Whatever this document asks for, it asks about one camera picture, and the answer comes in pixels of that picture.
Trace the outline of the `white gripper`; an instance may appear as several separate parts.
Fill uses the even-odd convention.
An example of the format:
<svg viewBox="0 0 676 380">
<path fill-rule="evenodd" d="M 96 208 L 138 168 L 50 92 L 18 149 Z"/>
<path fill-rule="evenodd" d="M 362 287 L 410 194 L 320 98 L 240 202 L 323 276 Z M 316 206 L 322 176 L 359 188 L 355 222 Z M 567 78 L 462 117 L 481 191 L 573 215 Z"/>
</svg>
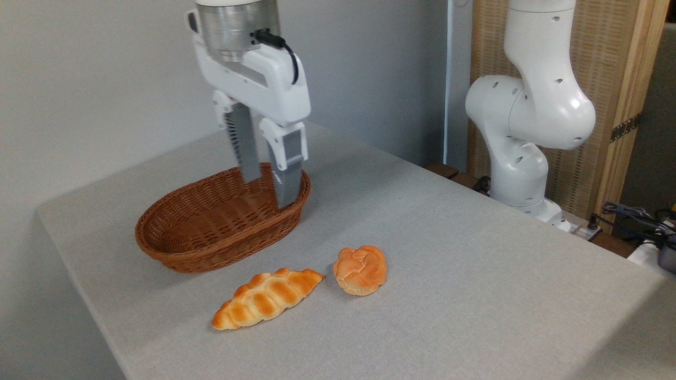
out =
<svg viewBox="0 0 676 380">
<path fill-rule="evenodd" d="M 203 40 L 192 42 L 203 77 L 217 89 L 212 102 L 218 126 L 229 137 L 246 183 L 261 177 L 250 108 L 266 117 L 259 128 L 268 145 L 277 205 L 287 207 L 298 197 L 308 159 L 306 126 L 299 121 L 311 113 L 311 101 L 301 60 L 296 60 L 299 76 L 294 82 L 287 51 L 261 45 L 244 53 L 239 63 L 218 62 Z"/>
</svg>

